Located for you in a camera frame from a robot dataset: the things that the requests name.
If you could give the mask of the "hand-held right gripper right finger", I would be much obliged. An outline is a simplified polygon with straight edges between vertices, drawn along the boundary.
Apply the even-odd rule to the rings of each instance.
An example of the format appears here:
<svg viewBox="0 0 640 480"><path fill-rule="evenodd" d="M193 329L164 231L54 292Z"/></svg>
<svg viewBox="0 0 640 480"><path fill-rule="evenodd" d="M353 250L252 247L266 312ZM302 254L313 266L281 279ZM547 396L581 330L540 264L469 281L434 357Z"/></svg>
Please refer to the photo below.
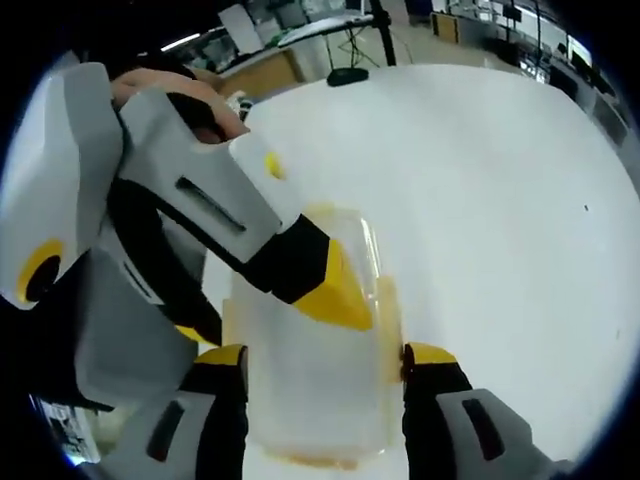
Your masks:
<svg viewBox="0 0 640 480"><path fill-rule="evenodd" d="M411 479L566 479L533 442L527 421L487 389L471 385L456 357L404 345L402 432Z"/></svg>

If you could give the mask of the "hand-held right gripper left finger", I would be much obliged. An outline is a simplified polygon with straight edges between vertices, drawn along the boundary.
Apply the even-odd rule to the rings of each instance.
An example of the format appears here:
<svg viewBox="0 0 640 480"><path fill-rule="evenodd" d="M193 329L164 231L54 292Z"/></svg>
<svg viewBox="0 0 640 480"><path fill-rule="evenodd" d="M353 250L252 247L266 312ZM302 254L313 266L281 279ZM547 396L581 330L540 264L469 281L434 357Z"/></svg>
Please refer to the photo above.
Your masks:
<svg viewBox="0 0 640 480"><path fill-rule="evenodd" d="M241 344L198 356L174 390L139 407L107 456L109 479L240 479L248 420Z"/></svg>

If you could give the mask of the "person's left hand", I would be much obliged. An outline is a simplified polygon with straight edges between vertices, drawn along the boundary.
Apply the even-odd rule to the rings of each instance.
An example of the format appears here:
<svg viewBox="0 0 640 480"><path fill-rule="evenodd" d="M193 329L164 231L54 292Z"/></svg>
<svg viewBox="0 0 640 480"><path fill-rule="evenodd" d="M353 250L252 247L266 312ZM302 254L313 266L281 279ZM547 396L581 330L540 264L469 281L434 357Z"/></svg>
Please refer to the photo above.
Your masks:
<svg viewBox="0 0 640 480"><path fill-rule="evenodd" d="M171 71L136 68L114 78L111 81L114 108L119 110L130 97L151 87L167 95L202 143L223 143L250 131L212 86Z"/></svg>

